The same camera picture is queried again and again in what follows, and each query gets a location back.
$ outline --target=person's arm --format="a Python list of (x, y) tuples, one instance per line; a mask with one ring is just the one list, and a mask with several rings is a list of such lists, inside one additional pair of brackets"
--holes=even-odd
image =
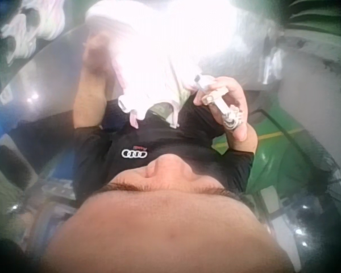
[[(214, 83), (209, 86), (209, 92), (223, 87), (228, 89), (228, 93), (223, 96), (226, 104), (236, 105), (243, 113), (243, 123), (239, 127), (237, 127), (234, 131), (229, 131), (227, 128), (225, 128), (228, 146), (231, 150), (239, 152), (252, 152), (255, 154), (257, 147), (257, 135), (254, 128), (247, 123), (248, 105), (244, 90), (234, 78), (219, 77), (216, 78)], [(198, 92), (194, 100), (194, 104), (202, 105), (202, 97), (204, 95), (205, 94)], [(209, 108), (214, 119), (219, 124), (223, 125), (220, 110), (213, 104), (209, 104)]]
[(235, 151), (252, 152), (255, 154), (257, 148), (257, 134), (254, 128), (247, 123), (247, 136), (244, 141), (235, 139), (233, 132), (225, 130), (228, 147)]
[(111, 73), (110, 37), (102, 32), (86, 44), (84, 64), (73, 106), (74, 128), (99, 126), (106, 109), (106, 80)]
[(106, 108), (106, 76), (87, 67), (81, 71), (78, 92), (73, 106), (74, 128), (98, 126)]

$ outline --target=yellow line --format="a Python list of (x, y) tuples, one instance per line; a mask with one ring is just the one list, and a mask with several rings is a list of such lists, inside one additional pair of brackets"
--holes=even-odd
[[(299, 133), (301, 131), (304, 131), (304, 129), (294, 129), (294, 130), (290, 130), (288, 131), (287, 133), (292, 135), (292, 134), (295, 134), (295, 133)], [(258, 140), (263, 140), (263, 139), (268, 139), (268, 138), (275, 138), (275, 137), (280, 137), (282, 136), (283, 133), (281, 131), (279, 132), (275, 132), (275, 133), (271, 133), (271, 134), (266, 134), (266, 135), (260, 135), (258, 136)], [(227, 142), (224, 142), (224, 143), (218, 143), (216, 145), (213, 145), (213, 148), (222, 148), (222, 147), (227, 147)]]

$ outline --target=man's right hand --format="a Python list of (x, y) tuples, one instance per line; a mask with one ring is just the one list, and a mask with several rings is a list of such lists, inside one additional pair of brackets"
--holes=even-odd
[(105, 31), (89, 36), (83, 56), (84, 67), (89, 72), (96, 74), (111, 72), (109, 45), (110, 35)]
[[(227, 106), (235, 105), (243, 112), (243, 123), (237, 127), (234, 131), (232, 131), (232, 135), (236, 141), (242, 142), (247, 138), (247, 119), (248, 119), (248, 105), (246, 103), (246, 98), (244, 94), (244, 90), (241, 85), (234, 79), (230, 77), (219, 77), (214, 80), (214, 83), (209, 85), (208, 91), (206, 93), (210, 93), (211, 91), (217, 90), (219, 88), (226, 87), (228, 89), (228, 93), (224, 95), (222, 98), (224, 99)], [(203, 92), (198, 92), (195, 99), (195, 105), (202, 105), (202, 97), (205, 96)], [(214, 105), (209, 104), (209, 108), (214, 119), (219, 123), (223, 124), (222, 114), (220, 110)]]

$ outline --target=audi logo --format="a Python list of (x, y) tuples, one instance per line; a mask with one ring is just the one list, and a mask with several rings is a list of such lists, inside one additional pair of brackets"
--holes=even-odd
[(148, 152), (125, 149), (121, 152), (121, 155), (123, 156), (123, 158), (146, 158)]

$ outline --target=finger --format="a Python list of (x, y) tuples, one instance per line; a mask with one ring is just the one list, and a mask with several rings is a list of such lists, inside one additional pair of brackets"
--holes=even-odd
[(193, 100), (193, 103), (197, 106), (201, 106), (203, 105), (202, 103), (202, 97), (204, 96), (205, 94), (203, 93), (203, 91), (199, 90)]
[(237, 106), (243, 112), (243, 118), (246, 122), (248, 105), (241, 85), (234, 78), (219, 77), (209, 86), (210, 90), (216, 90), (222, 87), (226, 87), (229, 90), (229, 93), (224, 96), (225, 101)]
[(209, 104), (209, 109), (211, 111), (212, 116), (217, 121), (217, 123), (222, 124), (222, 113), (214, 104)]
[(91, 31), (91, 32), (89, 33), (89, 36), (87, 37), (87, 43), (88, 43), (89, 40), (93, 39), (95, 36), (96, 36), (96, 33), (94, 33), (93, 31)]
[(189, 84), (184, 83), (183, 87), (190, 92), (190, 94), (195, 94), (198, 91), (198, 88), (196, 86), (192, 86)]
[(106, 31), (89, 36), (87, 45), (90, 49), (107, 48), (110, 44), (110, 35)]
[(232, 135), (236, 141), (245, 141), (247, 137), (247, 125), (246, 123), (242, 123), (239, 127), (237, 127)]

